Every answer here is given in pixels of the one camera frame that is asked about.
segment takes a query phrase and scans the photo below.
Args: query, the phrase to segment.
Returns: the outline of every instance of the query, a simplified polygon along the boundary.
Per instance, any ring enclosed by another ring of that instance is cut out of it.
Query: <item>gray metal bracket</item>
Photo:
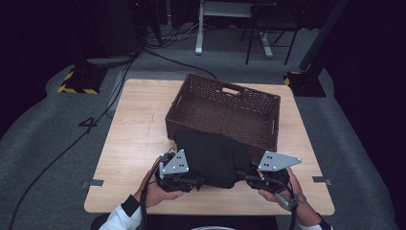
[[[188,161],[183,149],[179,150],[164,167],[164,162],[159,163],[159,175],[164,178],[166,174],[187,173],[189,171]]]
[[[301,158],[266,151],[260,160],[258,169],[262,172],[277,172],[300,163],[302,163]]]

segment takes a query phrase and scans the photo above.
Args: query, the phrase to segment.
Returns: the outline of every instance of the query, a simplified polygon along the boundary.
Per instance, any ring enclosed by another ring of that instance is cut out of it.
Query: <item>wrist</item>
[[[307,202],[299,202],[299,206],[296,209],[296,218],[303,226],[314,226],[322,220],[319,214]]]

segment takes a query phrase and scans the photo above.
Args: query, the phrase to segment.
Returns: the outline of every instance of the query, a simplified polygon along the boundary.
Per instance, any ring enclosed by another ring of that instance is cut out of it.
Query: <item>hazard tape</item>
[[[100,94],[99,88],[89,88],[80,85],[72,86],[72,78],[75,77],[75,68],[72,68],[66,75],[62,85],[57,90],[58,93],[84,93],[84,94]]]

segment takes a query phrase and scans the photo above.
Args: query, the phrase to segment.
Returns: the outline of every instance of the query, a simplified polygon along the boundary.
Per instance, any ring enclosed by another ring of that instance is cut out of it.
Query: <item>basket handle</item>
[[[242,97],[244,93],[244,89],[238,85],[230,84],[230,83],[222,83],[221,84],[221,92],[233,95],[235,97]]]

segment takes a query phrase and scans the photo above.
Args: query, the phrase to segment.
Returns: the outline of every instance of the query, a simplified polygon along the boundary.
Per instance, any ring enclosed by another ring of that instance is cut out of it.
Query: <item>black device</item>
[[[289,173],[286,168],[299,164],[301,158],[266,151],[259,163],[252,162],[252,173],[245,174],[244,179],[253,189],[263,189],[278,194],[287,188]]]
[[[173,151],[160,156],[159,167],[155,172],[156,182],[165,192],[190,192],[195,186],[202,186],[204,179],[196,176],[187,178],[189,172],[185,152],[181,149],[176,154]]]

